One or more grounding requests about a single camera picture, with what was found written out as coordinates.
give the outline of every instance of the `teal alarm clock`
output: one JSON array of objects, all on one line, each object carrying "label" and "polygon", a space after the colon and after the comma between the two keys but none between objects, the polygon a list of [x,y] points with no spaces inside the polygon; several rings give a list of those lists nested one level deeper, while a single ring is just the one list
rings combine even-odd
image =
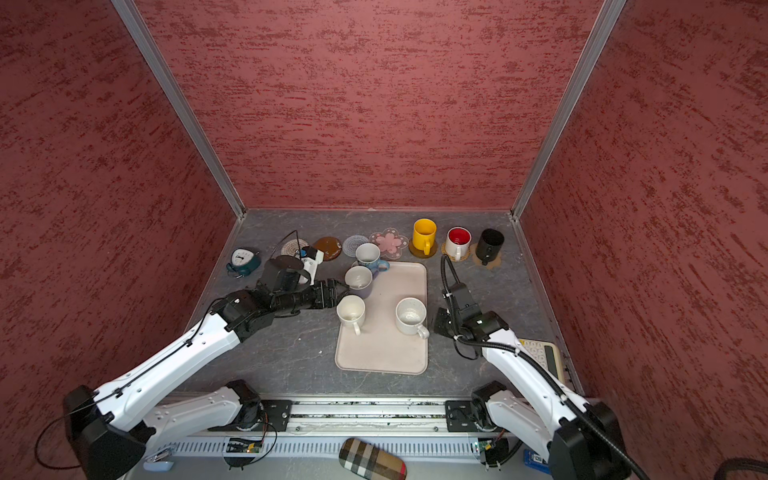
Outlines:
[{"label": "teal alarm clock", "polygon": [[261,265],[259,252],[248,250],[247,248],[237,248],[232,252],[230,262],[227,264],[227,272],[230,276],[241,278],[249,276]]}]

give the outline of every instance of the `wooden coaster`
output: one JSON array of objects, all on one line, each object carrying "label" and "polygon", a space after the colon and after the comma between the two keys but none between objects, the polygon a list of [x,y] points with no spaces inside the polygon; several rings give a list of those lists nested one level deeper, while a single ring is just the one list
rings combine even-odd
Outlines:
[{"label": "wooden coaster", "polygon": [[341,242],[336,237],[323,237],[317,240],[313,247],[323,252],[324,262],[335,259],[341,253]]},{"label": "wooden coaster", "polygon": [[[440,247],[440,250],[446,255],[448,254],[448,252],[445,251],[445,242],[442,243],[442,247]],[[463,262],[464,260],[467,260],[470,255],[472,255],[472,249],[467,250],[467,253],[465,253],[464,256],[458,260],[454,260],[453,257],[451,257],[450,255],[449,257],[451,257],[451,261],[453,263],[456,263],[456,262]]]},{"label": "wooden coaster", "polygon": [[423,251],[421,251],[418,248],[413,246],[413,242],[412,241],[408,242],[408,250],[409,250],[409,252],[411,252],[411,255],[413,255],[416,258],[430,258],[435,253],[437,253],[437,249],[436,248],[432,248],[429,251],[429,255],[425,255]]},{"label": "wooden coaster", "polygon": [[499,252],[497,257],[492,261],[488,262],[488,265],[483,265],[480,259],[477,255],[475,255],[475,250],[477,249],[478,244],[473,243],[469,246],[469,255],[472,257],[472,261],[475,262],[475,265],[484,266],[488,270],[493,270],[497,266],[502,264],[502,252]]}]

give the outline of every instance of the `white cup rim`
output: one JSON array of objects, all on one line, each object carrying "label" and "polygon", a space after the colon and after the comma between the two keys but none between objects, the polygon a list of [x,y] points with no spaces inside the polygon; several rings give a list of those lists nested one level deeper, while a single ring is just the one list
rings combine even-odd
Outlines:
[{"label": "white cup rim", "polygon": [[[361,312],[361,313],[360,313],[360,314],[359,314],[359,315],[358,315],[356,318],[353,318],[353,319],[346,319],[346,318],[344,318],[344,317],[342,317],[342,316],[341,316],[341,313],[339,312],[339,308],[341,308],[341,306],[342,306],[342,302],[344,302],[346,299],[349,299],[349,300],[347,300],[347,303],[349,303],[349,302],[362,303],[362,312]],[[363,316],[363,315],[365,315],[365,314],[366,314],[366,303],[365,303],[365,301],[364,301],[362,298],[360,298],[360,297],[359,297],[359,296],[357,296],[357,295],[347,295],[347,296],[345,296],[344,298],[342,298],[342,299],[339,301],[339,304],[338,304],[338,305],[336,305],[336,316],[338,316],[338,317],[339,317],[339,320],[341,320],[342,322],[346,322],[346,323],[354,323],[354,322],[357,322],[357,321],[359,321],[359,320],[362,318],[362,316]]]},{"label": "white cup rim", "polygon": [[[397,313],[397,311],[400,310],[400,304],[402,304],[406,300],[415,300],[415,301],[419,302],[419,304],[424,308],[424,318],[422,318],[418,323],[406,323],[406,322],[403,322],[402,319],[400,318],[400,315]],[[406,325],[406,326],[422,325],[424,322],[427,321],[427,306],[424,304],[424,302],[422,302],[418,298],[415,298],[413,296],[407,296],[406,298],[400,300],[397,303],[397,306],[395,307],[395,318],[397,319],[398,322],[400,322],[400,323],[402,323],[403,325]]]},{"label": "white cup rim", "polygon": [[[466,243],[456,243],[453,240],[451,240],[451,232],[453,230],[464,230],[469,235],[469,240],[467,240]],[[472,232],[465,229],[464,227],[453,227],[451,230],[448,230],[448,234],[445,235],[445,237],[448,239],[449,242],[453,243],[454,245],[458,247],[463,247],[464,245],[469,245],[472,242]]]},{"label": "white cup rim", "polygon": [[[368,280],[368,283],[366,283],[366,284],[365,284],[365,285],[363,285],[363,286],[359,286],[359,287],[354,287],[354,286],[352,286],[352,285],[349,285],[349,279],[347,279],[347,277],[346,277],[346,276],[347,276],[347,275],[349,275],[349,272],[351,272],[351,271],[352,271],[352,270],[354,270],[355,268],[356,268],[356,269],[358,269],[358,271],[359,271],[359,272],[362,272],[362,271],[364,271],[364,270],[365,270],[366,272],[368,272],[368,275],[367,275],[367,277],[369,277],[369,278],[370,278],[370,280]],[[370,268],[368,268],[367,266],[363,266],[363,265],[355,265],[355,266],[353,266],[352,268],[350,268],[349,270],[347,270],[347,271],[346,271],[346,273],[344,273],[344,283],[346,283],[347,285],[349,285],[349,289],[350,289],[350,290],[364,290],[364,289],[368,288],[368,287],[370,286],[370,284],[371,284],[371,283],[373,283],[373,272],[371,272],[371,269],[370,269]]]},{"label": "white cup rim", "polygon": [[[370,249],[370,247],[368,247],[368,245],[372,246],[373,248],[376,248],[376,258],[374,258],[373,260],[363,260],[363,259],[360,258],[360,249],[361,248]],[[375,243],[372,243],[372,242],[364,243],[363,245],[360,245],[359,247],[357,247],[355,249],[355,258],[358,261],[360,261],[360,262],[373,263],[373,262],[377,261],[379,258],[381,258],[381,256],[382,256],[381,249],[379,248],[378,245],[376,245]]]}]

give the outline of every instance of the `tray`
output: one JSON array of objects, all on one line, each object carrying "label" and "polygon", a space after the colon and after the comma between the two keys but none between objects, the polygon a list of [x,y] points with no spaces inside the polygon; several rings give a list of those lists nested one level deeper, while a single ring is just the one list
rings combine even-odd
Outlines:
[{"label": "tray", "polygon": [[336,366],[342,370],[418,375],[427,370],[427,340],[403,335],[395,325],[397,303],[412,296],[427,304],[427,269],[420,263],[391,262],[379,272],[366,302],[362,333],[339,326]]}]

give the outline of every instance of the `black mug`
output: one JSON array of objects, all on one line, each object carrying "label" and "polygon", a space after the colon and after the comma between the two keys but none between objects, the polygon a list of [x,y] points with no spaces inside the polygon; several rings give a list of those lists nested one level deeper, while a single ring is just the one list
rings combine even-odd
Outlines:
[{"label": "black mug", "polygon": [[478,256],[483,265],[488,265],[488,262],[496,260],[499,250],[502,249],[504,244],[504,235],[498,230],[492,228],[486,228],[480,235],[480,241],[478,242],[475,255]]}]

